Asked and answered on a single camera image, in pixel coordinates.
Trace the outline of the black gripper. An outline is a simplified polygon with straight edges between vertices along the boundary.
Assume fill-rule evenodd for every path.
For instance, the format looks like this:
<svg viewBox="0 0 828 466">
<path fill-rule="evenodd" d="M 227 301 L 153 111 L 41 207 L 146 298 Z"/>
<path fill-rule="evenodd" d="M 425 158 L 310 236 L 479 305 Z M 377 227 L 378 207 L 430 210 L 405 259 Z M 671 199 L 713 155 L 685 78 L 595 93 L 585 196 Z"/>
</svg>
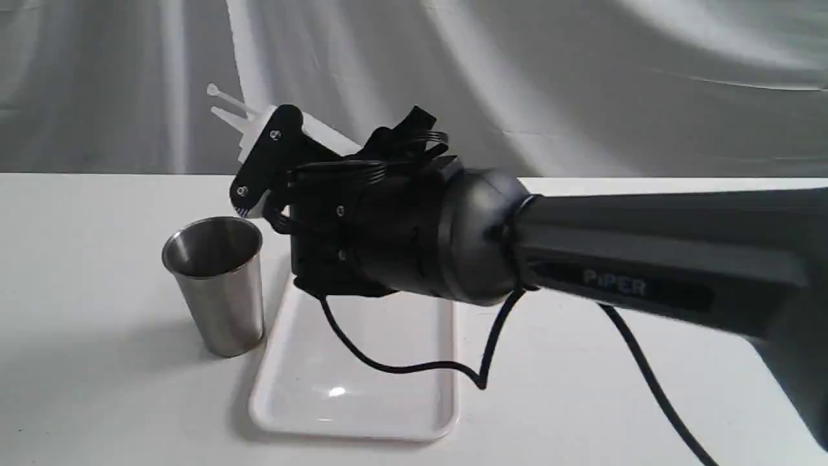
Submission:
<svg viewBox="0 0 828 466">
<path fill-rule="evenodd" d="M 304 137 L 307 119 L 281 104 L 230 185 L 237 215 L 254 210 L 284 176 L 289 192 L 292 272 L 313 296 L 382 297 L 397 291 L 449 298 L 439 260 L 441 204 L 461 163 L 437 119 L 414 107 L 375 129 L 344 157 Z"/>
</svg>

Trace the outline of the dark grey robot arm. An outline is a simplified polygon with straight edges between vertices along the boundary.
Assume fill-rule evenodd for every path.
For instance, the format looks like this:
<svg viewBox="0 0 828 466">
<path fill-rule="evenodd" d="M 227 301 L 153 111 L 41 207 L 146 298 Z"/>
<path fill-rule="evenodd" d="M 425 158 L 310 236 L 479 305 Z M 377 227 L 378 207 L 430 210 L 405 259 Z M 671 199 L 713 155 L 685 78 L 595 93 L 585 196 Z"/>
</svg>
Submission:
<svg viewBox="0 0 828 466">
<path fill-rule="evenodd" d="M 238 130 L 230 201 L 292 239 L 292 272 L 340 342 L 377 371 L 463 373 L 480 390 L 509 312 L 526 292 L 592 299 L 703 464 L 713 460 L 660 387 L 619 307 L 751 342 L 811 436 L 826 446 L 826 188 L 545 197 L 497 170 L 468 170 L 414 107 L 354 144 L 292 104 L 211 109 Z M 360 351 L 329 296 L 409 292 L 501 304 L 480 368 L 382 364 Z"/>
</svg>

